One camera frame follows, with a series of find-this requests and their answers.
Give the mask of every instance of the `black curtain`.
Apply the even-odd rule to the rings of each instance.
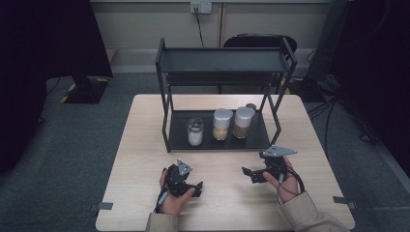
[[[111,76],[88,0],[0,1],[0,172],[35,132],[52,77]]]

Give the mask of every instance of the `gray carpet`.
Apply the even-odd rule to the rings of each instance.
[[[60,100],[73,81],[51,79],[42,117],[30,145],[11,173],[0,176],[0,231],[97,231],[103,200],[132,98],[159,92],[154,73],[117,73],[99,104]],[[260,89],[224,88],[224,93]],[[213,93],[216,87],[184,87],[175,93]],[[307,111],[320,103],[305,103]],[[313,119],[325,147],[330,108]],[[341,190],[350,202],[353,231],[410,231],[410,194],[377,146],[359,139],[360,124],[342,104],[332,112],[327,151]]]

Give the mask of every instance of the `black shelf tray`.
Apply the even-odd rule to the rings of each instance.
[[[263,150],[270,146],[260,111],[255,112],[246,138],[237,138],[232,134],[234,127],[234,119],[232,119],[225,140],[216,140],[213,137],[214,112],[215,110],[174,110],[169,128],[170,150]],[[188,142],[187,121],[193,117],[204,121],[203,138],[199,146],[192,146]]]

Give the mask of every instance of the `wooden table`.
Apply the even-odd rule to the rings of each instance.
[[[262,96],[174,95],[173,99],[176,109],[203,110],[237,108],[249,102],[259,105]],[[143,231],[160,193],[162,169],[177,159],[193,167],[188,184],[204,182],[201,196],[185,205],[180,216],[181,231],[291,230],[278,209],[275,188],[269,184],[253,184],[242,173],[242,166],[252,170],[265,168],[257,152],[167,153],[161,135],[161,106],[160,95],[134,98],[102,200],[113,206],[111,210],[100,210],[98,230]],[[263,114],[272,138],[275,124],[269,106]],[[347,205],[334,203],[334,196],[343,195],[300,98],[284,96],[278,116],[282,133],[276,145],[298,151],[288,158],[318,210],[333,214],[348,228],[353,228],[355,222]]]

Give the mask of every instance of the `spice jar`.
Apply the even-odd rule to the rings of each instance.
[[[204,123],[200,118],[190,118],[187,122],[188,142],[192,146],[198,146],[202,143],[202,132]]]
[[[232,115],[233,112],[229,109],[221,108],[214,112],[214,129],[212,130],[212,135],[216,140],[225,140],[228,135]]]
[[[245,138],[248,135],[248,130],[255,110],[252,107],[241,106],[235,113],[235,127],[233,135],[237,138]]]

